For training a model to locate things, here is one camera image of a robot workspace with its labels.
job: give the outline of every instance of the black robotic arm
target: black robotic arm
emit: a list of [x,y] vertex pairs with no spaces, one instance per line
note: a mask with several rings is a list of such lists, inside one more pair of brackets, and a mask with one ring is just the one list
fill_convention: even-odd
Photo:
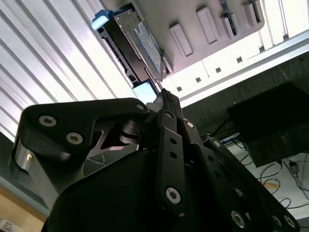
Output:
[[[84,177],[87,157],[138,150]],[[43,231],[298,232],[293,216],[215,138],[204,145],[162,90],[24,110],[10,168],[51,209]]]

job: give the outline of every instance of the electronic device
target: electronic device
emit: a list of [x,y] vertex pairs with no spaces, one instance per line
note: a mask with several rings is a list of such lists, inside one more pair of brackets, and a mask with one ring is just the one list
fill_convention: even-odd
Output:
[[[86,158],[138,150],[85,177]],[[204,145],[179,99],[34,105],[10,170],[51,209],[43,232],[298,232],[293,216],[215,138]]]
[[167,69],[156,41],[131,4],[116,12],[100,11],[92,27],[113,51],[134,87],[148,81],[156,93],[160,92]]
[[308,101],[286,83],[228,109],[257,167],[309,150]]

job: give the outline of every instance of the rectangular slot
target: rectangular slot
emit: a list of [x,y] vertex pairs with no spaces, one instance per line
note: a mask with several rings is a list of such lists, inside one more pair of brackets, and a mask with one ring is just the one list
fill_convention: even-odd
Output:
[[257,19],[255,16],[254,8],[252,3],[246,3],[243,5],[247,17],[247,21],[250,27],[257,26]]
[[251,3],[252,3],[252,6],[253,6],[256,21],[257,21],[257,23],[259,23],[259,22],[261,22],[260,15],[262,14],[262,8],[261,8],[260,1],[259,0],[253,0]]
[[175,26],[171,27],[169,30],[180,52],[183,53],[183,55],[185,55],[186,57],[191,55],[193,53],[192,48],[180,24],[176,24]]
[[162,60],[163,62],[165,63],[165,66],[166,66],[166,76],[174,73],[174,70],[173,70],[173,65],[168,57],[168,55],[166,54],[166,52],[164,51],[163,54],[162,54]]
[[197,12],[198,19],[202,25],[209,44],[219,40],[219,33],[207,7]]
[[229,39],[232,39],[234,37],[234,33],[232,31],[232,28],[231,28],[231,25],[230,25],[230,22],[228,20],[228,17],[226,16],[222,16],[221,17],[221,21],[223,23],[223,27],[225,29],[225,32],[226,32],[226,35]]

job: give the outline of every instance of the small screen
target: small screen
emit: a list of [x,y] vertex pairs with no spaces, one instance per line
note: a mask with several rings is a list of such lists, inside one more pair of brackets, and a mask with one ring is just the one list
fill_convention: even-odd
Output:
[[144,104],[149,102],[153,103],[157,97],[157,94],[149,81],[133,88],[133,92]]

